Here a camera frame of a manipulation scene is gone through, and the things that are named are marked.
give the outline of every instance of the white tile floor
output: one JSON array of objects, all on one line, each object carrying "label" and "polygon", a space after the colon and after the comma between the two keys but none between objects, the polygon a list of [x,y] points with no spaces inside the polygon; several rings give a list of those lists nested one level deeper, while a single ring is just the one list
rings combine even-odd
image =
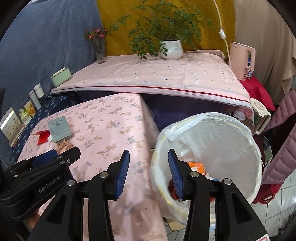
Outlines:
[{"label": "white tile floor", "polygon": [[[278,229],[284,228],[289,215],[294,213],[296,207],[296,170],[285,180],[280,191],[268,204],[251,205],[265,226],[270,237],[278,234]],[[172,232],[165,222],[168,241],[182,241],[185,229]],[[210,232],[209,241],[214,240],[214,233]]]}]

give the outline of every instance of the white power cord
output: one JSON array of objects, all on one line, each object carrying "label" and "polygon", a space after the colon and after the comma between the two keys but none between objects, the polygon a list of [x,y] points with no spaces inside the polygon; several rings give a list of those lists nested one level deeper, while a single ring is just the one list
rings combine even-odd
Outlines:
[{"label": "white power cord", "polygon": [[214,4],[216,6],[216,9],[217,9],[217,12],[218,12],[218,16],[219,16],[219,21],[220,21],[220,30],[219,30],[219,35],[220,35],[220,38],[224,40],[225,44],[226,44],[226,49],[227,49],[227,54],[228,54],[228,65],[229,67],[231,68],[231,61],[230,61],[230,54],[229,54],[229,49],[228,49],[228,44],[226,42],[226,34],[224,33],[224,30],[223,30],[223,27],[222,27],[222,20],[221,20],[221,15],[220,15],[220,11],[219,11],[219,8],[218,8],[218,5],[216,3],[215,0],[214,1]]}]

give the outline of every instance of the silver bolt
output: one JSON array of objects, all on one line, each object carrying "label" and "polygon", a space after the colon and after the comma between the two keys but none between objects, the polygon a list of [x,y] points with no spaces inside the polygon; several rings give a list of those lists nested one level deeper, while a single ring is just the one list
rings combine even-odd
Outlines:
[{"label": "silver bolt", "polygon": [[199,176],[199,173],[193,171],[193,172],[190,173],[190,176],[192,176],[192,177],[198,177]]},{"label": "silver bolt", "polygon": [[230,184],[232,184],[232,181],[230,179],[226,178],[226,179],[224,179],[224,183],[226,185],[230,185]]},{"label": "silver bolt", "polygon": [[73,186],[75,184],[75,181],[73,179],[67,181],[68,186]]},{"label": "silver bolt", "polygon": [[100,177],[101,177],[101,178],[106,178],[106,177],[108,177],[108,176],[109,176],[108,172],[101,172],[101,173],[100,173]]}]

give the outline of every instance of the plastic bag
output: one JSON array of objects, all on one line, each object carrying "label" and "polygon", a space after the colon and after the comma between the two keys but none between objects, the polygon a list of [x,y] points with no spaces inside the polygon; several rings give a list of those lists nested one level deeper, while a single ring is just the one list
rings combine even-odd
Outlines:
[{"label": "plastic bag", "polygon": [[[174,148],[182,161],[201,162],[211,177],[230,178],[249,203],[261,184],[261,153],[251,131],[235,118],[221,113],[191,116],[164,128],[151,159],[151,182],[162,215],[187,223],[189,201],[174,200],[168,190],[172,179],[168,151]],[[210,206],[211,224],[215,206]]]}]

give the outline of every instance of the red packet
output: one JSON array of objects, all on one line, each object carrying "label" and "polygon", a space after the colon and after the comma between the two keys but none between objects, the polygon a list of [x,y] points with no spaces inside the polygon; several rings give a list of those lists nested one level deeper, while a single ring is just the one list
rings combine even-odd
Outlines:
[{"label": "red packet", "polygon": [[37,145],[39,146],[39,145],[47,142],[47,139],[50,136],[50,132],[49,131],[39,131],[33,135],[39,135],[39,139],[38,139],[38,143],[37,143]]}]

